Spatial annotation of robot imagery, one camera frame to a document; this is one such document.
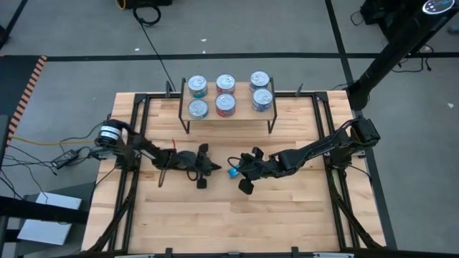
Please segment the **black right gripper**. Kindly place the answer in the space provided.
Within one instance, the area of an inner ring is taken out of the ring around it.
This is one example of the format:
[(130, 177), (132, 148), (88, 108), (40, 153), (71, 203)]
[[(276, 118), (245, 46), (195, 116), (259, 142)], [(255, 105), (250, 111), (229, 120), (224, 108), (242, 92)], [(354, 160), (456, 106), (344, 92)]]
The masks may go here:
[(275, 158), (264, 161), (264, 153), (258, 147), (252, 149), (252, 153), (242, 153), (239, 164), (235, 167), (241, 173), (236, 179), (240, 180), (238, 188), (243, 193), (251, 195), (254, 189), (252, 181), (261, 178), (274, 177), (278, 171), (278, 162)]

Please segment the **black floor equipment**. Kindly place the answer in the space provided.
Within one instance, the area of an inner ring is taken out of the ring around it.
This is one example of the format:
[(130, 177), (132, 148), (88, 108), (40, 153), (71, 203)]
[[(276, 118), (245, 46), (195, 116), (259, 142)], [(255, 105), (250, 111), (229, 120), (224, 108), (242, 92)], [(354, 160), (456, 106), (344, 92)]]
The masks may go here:
[(114, 0), (117, 7), (121, 10), (132, 9), (141, 6), (170, 6), (173, 0)]

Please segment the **black beam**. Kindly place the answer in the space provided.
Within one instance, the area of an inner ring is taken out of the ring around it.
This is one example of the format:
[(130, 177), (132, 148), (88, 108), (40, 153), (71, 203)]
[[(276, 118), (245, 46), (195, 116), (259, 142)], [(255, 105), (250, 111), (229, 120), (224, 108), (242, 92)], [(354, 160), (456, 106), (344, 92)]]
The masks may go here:
[(88, 212), (0, 196), (0, 216), (71, 224), (85, 224)]

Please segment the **wooden shelf with black legs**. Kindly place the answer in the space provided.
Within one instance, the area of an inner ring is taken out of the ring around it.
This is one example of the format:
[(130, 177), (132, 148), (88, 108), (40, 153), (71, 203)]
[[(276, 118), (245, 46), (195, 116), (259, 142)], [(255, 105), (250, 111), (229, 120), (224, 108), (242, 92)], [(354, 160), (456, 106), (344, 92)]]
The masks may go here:
[[(250, 86), (248, 82), (237, 82), (236, 83), (236, 90), (235, 94), (233, 95), (236, 99), (236, 106), (235, 106), (235, 113), (233, 116), (229, 118), (220, 117), (217, 114), (217, 108), (215, 105), (217, 94), (217, 87), (215, 82), (208, 82), (207, 83), (207, 95), (203, 98), (194, 98), (191, 96), (191, 93), (188, 88), (187, 80), (185, 78), (182, 79), (181, 83), (181, 97), (180, 97), (180, 104), (179, 104), (179, 120), (183, 125), (185, 132), (189, 134), (190, 132), (190, 125), (191, 121), (217, 121), (217, 120), (234, 120), (234, 121), (242, 121), (242, 120), (265, 120), (268, 122), (268, 132), (272, 133), (273, 126), (277, 119), (277, 108), (276, 108), (276, 99), (275, 99), (275, 92), (273, 91), (273, 79), (270, 79), (268, 84), (268, 89), (273, 94), (273, 101), (271, 103), (271, 108), (267, 112), (259, 113), (252, 109), (253, 102), (252, 102), (252, 95), (253, 92), (250, 90)], [(192, 100), (204, 100), (209, 107), (208, 115), (203, 120), (195, 120), (191, 118), (188, 111), (189, 103)]]

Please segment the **black metal table frame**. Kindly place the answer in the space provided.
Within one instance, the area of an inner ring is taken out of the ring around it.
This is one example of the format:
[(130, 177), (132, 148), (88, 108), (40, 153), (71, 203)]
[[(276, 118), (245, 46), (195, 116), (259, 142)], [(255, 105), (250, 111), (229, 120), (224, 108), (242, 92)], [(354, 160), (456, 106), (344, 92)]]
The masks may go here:
[(148, 105), (132, 92), (115, 96), (112, 116), (134, 121), (162, 148), (194, 151), (209, 144), (209, 157), (222, 168), (198, 189), (190, 176), (169, 171), (162, 186), (159, 172), (142, 160), (133, 212), (120, 221), (115, 246), (131, 254), (336, 252), (339, 234), (346, 246), (351, 232), (346, 219), (335, 221), (322, 157), (308, 161), (295, 175), (255, 182), (251, 195), (230, 178), (229, 157), (259, 147), (265, 154), (300, 148), (352, 118), (344, 91), (276, 95), (277, 119), (272, 133), (261, 120), (192, 121), (189, 134), (179, 120), (180, 94), (155, 92)]

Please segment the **black power brick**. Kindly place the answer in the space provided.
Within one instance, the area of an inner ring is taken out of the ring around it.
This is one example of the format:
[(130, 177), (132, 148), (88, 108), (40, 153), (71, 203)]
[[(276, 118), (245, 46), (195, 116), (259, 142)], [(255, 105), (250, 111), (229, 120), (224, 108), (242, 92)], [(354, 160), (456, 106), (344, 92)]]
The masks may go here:
[(62, 155), (52, 160), (51, 165), (57, 170), (59, 170), (65, 167), (66, 165), (70, 164), (71, 162), (75, 161), (78, 158), (78, 156), (79, 153), (76, 150), (68, 150), (64, 152)]

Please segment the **orange black striped tape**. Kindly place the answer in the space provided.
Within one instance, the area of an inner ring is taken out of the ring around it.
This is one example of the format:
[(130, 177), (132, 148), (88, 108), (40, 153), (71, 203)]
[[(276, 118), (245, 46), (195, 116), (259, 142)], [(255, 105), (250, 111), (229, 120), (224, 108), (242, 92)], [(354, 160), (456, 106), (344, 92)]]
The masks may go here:
[(19, 127), (47, 59), (46, 55), (0, 57), (0, 111), (10, 117), (9, 137)]

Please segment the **black equipment base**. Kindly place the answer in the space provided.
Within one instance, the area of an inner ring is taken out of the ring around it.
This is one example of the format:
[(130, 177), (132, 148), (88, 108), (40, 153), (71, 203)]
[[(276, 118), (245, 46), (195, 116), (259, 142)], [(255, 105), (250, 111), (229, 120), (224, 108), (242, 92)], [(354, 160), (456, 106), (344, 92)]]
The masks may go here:
[(382, 22), (390, 26), (410, 18), (423, 3), (424, 0), (365, 0), (359, 13), (366, 25)]

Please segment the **black tower fan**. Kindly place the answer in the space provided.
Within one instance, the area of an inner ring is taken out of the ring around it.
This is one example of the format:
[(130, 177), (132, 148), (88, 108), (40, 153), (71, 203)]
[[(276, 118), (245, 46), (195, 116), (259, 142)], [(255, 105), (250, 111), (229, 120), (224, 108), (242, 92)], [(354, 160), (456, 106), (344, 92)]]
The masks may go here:
[(446, 17), (459, 10), (456, 0), (427, 0), (394, 38), (374, 59), (361, 77), (347, 87), (351, 109), (362, 110), (368, 103), (369, 93), (382, 79)]

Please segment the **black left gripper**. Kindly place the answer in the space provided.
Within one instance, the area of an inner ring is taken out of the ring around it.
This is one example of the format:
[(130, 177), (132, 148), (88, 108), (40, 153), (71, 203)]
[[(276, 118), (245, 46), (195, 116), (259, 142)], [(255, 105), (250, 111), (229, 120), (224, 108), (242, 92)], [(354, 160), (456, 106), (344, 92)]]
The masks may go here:
[(207, 156), (209, 144), (203, 143), (198, 147), (198, 152), (193, 153), (188, 150), (179, 151), (177, 153), (178, 167), (187, 172), (195, 172), (197, 177), (198, 189), (205, 189), (207, 187), (207, 180), (205, 176), (210, 176), (212, 171), (218, 171), (222, 167), (212, 161)]

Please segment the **white flat box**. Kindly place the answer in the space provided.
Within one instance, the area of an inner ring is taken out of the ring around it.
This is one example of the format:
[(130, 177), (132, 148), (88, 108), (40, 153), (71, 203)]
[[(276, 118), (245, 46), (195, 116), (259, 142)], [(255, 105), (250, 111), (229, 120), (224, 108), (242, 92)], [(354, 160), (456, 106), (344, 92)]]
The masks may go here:
[[(38, 204), (51, 204), (77, 210), (81, 206), (82, 199), (55, 193), (41, 192), (35, 202)], [(19, 232), (18, 238), (20, 240), (62, 246), (65, 243), (71, 227), (71, 224), (64, 222), (26, 219)]]

